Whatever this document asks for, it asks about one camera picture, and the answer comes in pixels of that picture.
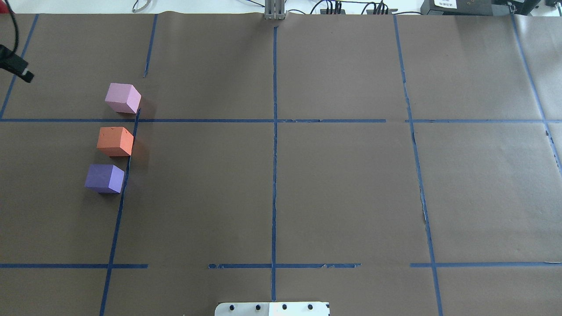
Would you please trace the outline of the long blue tape strip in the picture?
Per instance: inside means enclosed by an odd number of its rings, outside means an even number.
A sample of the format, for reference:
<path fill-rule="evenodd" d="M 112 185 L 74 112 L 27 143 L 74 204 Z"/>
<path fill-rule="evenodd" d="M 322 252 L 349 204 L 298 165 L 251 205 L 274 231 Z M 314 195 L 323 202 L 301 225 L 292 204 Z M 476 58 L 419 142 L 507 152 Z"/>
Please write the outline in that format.
<path fill-rule="evenodd" d="M 111 275 L 112 275 L 112 271 L 114 269 L 115 252 L 116 252 L 116 247 L 117 247 L 117 244 L 118 244 L 121 218 L 122 218 L 122 211 L 123 211 L 123 208 L 124 208 L 124 201 L 125 201 L 126 189 L 127 189 L 127 186 L 128 186 L 128 179 L 129 179 L 129 174 L 130 174 L 131 163 L 132 163 L 132 156 L 129 156 L 128 160 L 127 160 L 127 163 L 126 163 L 126 166 L 125 166 L 124 182 L 122 184 L 121 193 L 120 193 L 119 208 L 118 208 L 118 213 L 117 213 L 117 216 L 116 216 L 114 235 L 113 235 L 113 238 L 112 238 L 112 244 L 111 244 L 111 249 L 110 249 L 110 256 L 109 256 L 108 263 L 107 263 L 106 277 L 105 277 L 105 282 L 104 282 L 104 292 L 103 292 L 102 298 L 101 298 L 99 316 L 104 316 L 104 313 L 105 313 L 105 310 L 106 310 L 107 298 L 108 298 L 108 293 L 109 293 L 109 290 L 110 290 Z"/>

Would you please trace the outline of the orange foam block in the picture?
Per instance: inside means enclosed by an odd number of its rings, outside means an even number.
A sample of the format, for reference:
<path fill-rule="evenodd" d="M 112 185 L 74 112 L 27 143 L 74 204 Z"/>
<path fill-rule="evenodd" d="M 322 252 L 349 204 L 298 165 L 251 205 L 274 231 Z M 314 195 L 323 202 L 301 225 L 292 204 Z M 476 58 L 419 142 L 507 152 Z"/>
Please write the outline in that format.
<path fill-rule="evenodd" d="M 100 128 L 96 148 L 109 157 L 131 156 L 134 136 L 125 127 Z"/>

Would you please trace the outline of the pink foam block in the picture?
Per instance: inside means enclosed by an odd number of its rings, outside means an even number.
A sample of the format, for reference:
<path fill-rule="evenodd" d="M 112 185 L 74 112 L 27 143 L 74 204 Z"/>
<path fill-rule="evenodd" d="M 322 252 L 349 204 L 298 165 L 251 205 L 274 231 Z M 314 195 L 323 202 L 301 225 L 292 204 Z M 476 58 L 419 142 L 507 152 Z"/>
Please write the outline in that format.
<path fill-rule="evenodd" d="M 132 84 L 110 83 L 105 102 L 115 112 L 137 114 L 141 94 Z"/>

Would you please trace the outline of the brown paper mat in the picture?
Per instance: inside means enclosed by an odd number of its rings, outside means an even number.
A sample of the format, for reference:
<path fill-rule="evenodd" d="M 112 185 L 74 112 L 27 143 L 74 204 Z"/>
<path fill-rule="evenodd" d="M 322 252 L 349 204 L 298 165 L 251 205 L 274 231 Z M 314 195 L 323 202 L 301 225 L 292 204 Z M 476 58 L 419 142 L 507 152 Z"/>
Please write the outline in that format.
<path fill-rule="evenodd" d="M 104 316 L 324 301 L 334 316 L 559 316 L 556 17 L 18 14 L 31 84 L 1 119 L 1 314 L 98 316 L 120 194 L 85 188 L 100 128 L 134 136 Z M 105 102 L 132 84 L 137 114 Z"/>

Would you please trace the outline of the black box with label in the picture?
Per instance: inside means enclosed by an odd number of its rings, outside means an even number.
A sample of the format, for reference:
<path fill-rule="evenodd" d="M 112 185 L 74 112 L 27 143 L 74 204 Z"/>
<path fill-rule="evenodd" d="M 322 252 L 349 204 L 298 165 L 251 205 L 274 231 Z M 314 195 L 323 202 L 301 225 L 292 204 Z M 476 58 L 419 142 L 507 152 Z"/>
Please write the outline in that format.
<path fill-rule="evenodd" d="M 420 7 L 423 15 L 506 16 L 516 6 L 496 0 L 424 0 Z"/>

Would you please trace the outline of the aluminium frame post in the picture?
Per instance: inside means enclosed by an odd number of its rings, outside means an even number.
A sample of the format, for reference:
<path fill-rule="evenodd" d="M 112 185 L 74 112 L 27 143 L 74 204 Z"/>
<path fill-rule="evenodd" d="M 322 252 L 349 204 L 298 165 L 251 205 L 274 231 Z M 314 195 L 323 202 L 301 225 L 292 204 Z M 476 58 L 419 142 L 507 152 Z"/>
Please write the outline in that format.
<path fill-rule="evenodd" d="M 265 0 L 264 1 L 264 17 L 265 20 L 285 20 L 286 9 L 285 0 Z"/>

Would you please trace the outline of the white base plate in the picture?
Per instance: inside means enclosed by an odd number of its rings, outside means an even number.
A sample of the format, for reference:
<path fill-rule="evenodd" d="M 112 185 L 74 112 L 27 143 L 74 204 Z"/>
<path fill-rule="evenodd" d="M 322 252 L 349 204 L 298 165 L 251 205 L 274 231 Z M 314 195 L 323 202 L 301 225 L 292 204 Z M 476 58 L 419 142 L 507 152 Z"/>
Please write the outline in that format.
<path fill-rule="evenodd" d="M 328 302 L 223 302 L 215 316 L 329 316 Z"/>

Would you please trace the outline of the purple foam block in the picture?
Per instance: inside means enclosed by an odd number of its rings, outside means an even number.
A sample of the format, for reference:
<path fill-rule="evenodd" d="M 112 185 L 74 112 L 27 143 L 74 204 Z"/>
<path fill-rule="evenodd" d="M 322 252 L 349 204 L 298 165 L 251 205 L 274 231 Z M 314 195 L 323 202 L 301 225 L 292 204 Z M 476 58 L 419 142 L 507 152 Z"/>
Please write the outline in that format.
<path fill-rule="evenodd" d="M 124 178 L 124 170 L 115 165 L 91 164 L 84 186 L 99 194 L 120 194 Z"/>

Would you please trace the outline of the crossing blue tape strip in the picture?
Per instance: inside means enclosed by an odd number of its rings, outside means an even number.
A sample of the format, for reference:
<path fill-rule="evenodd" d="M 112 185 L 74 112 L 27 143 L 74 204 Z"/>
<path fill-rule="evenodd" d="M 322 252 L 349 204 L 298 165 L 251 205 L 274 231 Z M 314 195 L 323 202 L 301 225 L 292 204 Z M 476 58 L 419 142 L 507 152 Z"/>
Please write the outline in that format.
<path fill-rule="evenodd" d="M 200 118 L 161 118 L 161 119 L 108 119 L 108 118 L 2 118 L 2 122 L 196 122 L 196 123 L 386 123 L 385 119 L 200 119 Z M 538 119 L 414 119 L 413 123 L 547 123 L 561 124 L 558 120 Z"/>

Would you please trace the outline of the black power strip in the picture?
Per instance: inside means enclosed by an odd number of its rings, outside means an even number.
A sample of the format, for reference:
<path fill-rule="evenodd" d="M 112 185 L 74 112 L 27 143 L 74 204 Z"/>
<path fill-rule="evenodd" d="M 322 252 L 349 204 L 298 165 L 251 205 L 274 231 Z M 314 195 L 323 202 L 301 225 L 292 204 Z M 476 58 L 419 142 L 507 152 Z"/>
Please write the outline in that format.
<path fill-rule="evenodd" d="M 372 4 L 367 6 L 367 8 L 363 11 L 364 7 L 365 4 L 358 7 L 343 6 L 340 14 L 372 14 L 372 11 L 374 10 L 374 6 Z M 316 8 L 313 14 L 327 14 L 327 10 L 329 9 L 330 7 L 322 6 L 321 8 Z"/>

